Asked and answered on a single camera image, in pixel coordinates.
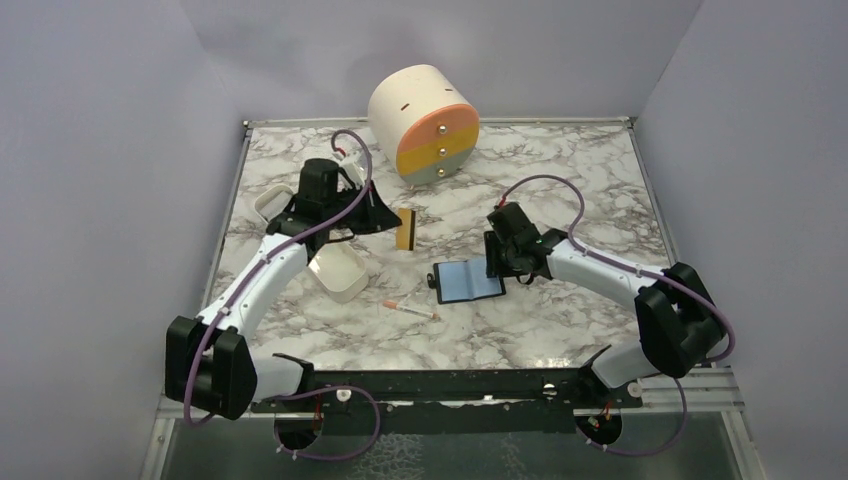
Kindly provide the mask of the black card holder wallet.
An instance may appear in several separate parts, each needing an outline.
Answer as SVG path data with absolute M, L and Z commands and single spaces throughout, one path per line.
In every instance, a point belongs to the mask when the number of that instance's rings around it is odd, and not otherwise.
M 487 275 L 485 257 L 434 263 L 427 274 L 427 285 L 436 291 L 439 304 L 472 302 L 506 294 L 504 281 Z

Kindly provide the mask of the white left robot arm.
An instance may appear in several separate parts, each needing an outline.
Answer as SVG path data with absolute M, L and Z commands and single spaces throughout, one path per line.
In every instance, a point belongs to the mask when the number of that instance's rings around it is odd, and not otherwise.
M 248 341 L 287 284 L 329 244 L 332 231 L 361 236 L 400 225 L 372 174 L 368 162 L 306 160 L 297 192 L 285 189 L 264 205 L 266 231 L 245 269 L 198 314 L 172 321 L 164 392 L 182 403 L 186 416 L 197 408 L 236 420 L 252 404 L 274 397 L 294 411 L 310 405 L 312 364 L 286 354 L 256 360 Z

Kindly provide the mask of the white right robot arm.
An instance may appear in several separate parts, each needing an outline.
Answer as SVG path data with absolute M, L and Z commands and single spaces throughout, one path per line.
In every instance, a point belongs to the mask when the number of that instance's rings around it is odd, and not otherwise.
M 681 378 L 730 338 L 703 282 L 687 264 L 642 268 L 579 248 L 568 232 L 540 232 L 516 202 L 497 207 L 487 221 L 488 276 L 573 283 L 635 314 L 637 340 L 608 347 L 582 366 L 577 393 L 589 406 L 604 405 L 618 387 L 638 378 Z

